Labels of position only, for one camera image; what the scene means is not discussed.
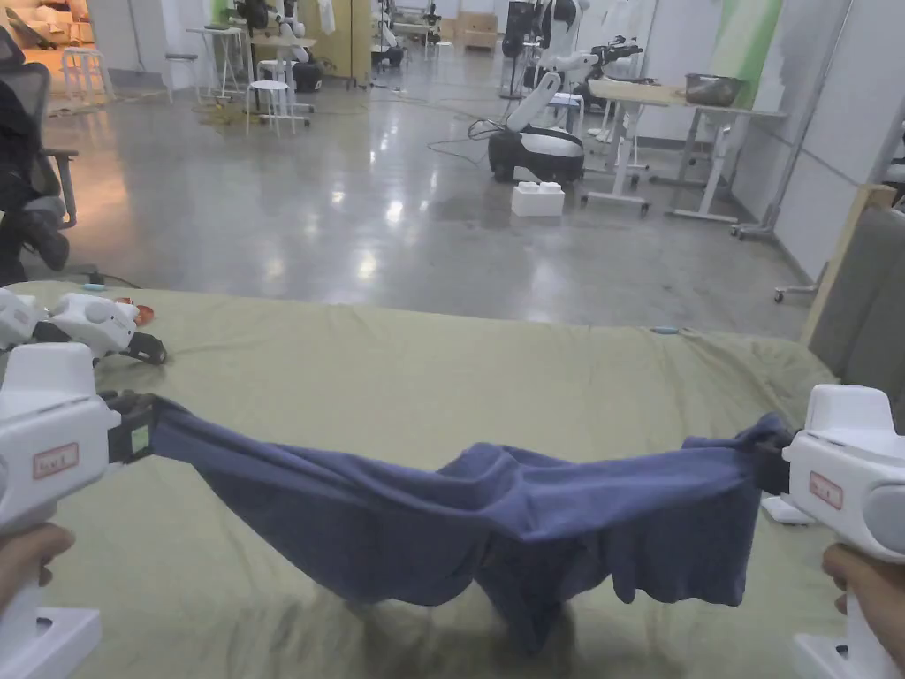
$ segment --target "chair armrest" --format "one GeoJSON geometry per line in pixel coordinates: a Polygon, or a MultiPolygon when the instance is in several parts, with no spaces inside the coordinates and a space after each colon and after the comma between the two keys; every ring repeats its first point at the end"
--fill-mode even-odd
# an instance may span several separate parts
{"type": "Polygon", "coordinates": [[[67,158],[75,158],[79,155],[78,151],[73,151],[69,148],[42,148],[41,152],[45,156],[51,156],[53,158],[67,157],[67,158]]]}
{"type": "Polygon", "coordinates": [[[43,148],[45,156],[53,157],[60,171],[60,186],[62,187],[62,199],[66,203],[66,212],[69,219],[62,224],[62,228],[71,229],[75,226],[75,189],[72,187],[72,172],[69,170],[69,162],[79,155],[78,151],[63,148],[43,148]]]}

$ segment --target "human hand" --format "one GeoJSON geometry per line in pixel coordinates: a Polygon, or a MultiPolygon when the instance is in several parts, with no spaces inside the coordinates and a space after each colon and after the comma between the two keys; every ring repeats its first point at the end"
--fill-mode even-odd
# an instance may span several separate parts
{"type": "Polygon", "coordinates": [[[52,523],[0,538],[0,611],[36,570],[41,587],[50,582],[52,574],[47,566],[74,542],[72,533],[52,523]]]}
{"type": "MultiPolygon", "coordinates": [[[[905,566],[833,545],[824,553],[824,572],[857,597],[867,625],[905,674],[905,566]]],[[[843,614],[845,603],[845,596],[836,599],[843,614]]]]}

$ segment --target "blue cloth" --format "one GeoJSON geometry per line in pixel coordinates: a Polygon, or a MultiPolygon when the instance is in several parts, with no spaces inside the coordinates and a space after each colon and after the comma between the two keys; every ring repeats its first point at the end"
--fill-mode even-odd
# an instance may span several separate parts
{"type": "Polygon", "coordinates": [[[476,444],[436,472],[264,444],[162,402],[155,453],[192,464],[214,492],[312,579],[357,603],[437,606],[476,580],[528,653],[562,603],[612,577],[625,603],[737,606],[761,492],[755,443],[573,464],[476,444]]]}

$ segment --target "finger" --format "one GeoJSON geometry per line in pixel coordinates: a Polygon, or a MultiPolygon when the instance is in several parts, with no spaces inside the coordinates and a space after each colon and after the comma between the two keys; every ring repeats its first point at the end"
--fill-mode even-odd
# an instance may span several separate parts
{"type": "Polygon", "coordinates": [[[833,545],[824,552],[824,573],[842,582],[849,583],[859,580],[872,570],[867,557],[851,550],[845,545],[833,545]]]}
{"type": "Polygon", "coordinates": [[[33,568],[62,554],[75,542],[69,531],[52,523],[45,523],[33,531],[13,537],[7,545],[15,569],[33,568]]]}

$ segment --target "gray upholstered headboard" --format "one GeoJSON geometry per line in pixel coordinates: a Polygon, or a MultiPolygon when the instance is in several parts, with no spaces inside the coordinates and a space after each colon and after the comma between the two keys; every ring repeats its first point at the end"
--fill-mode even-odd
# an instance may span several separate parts
{"type": "Polygon", "coordinates": [[[846,384],[876,387],[905,432],[905,215],[866,187],[827,265],[804,342],[846,384]]]}

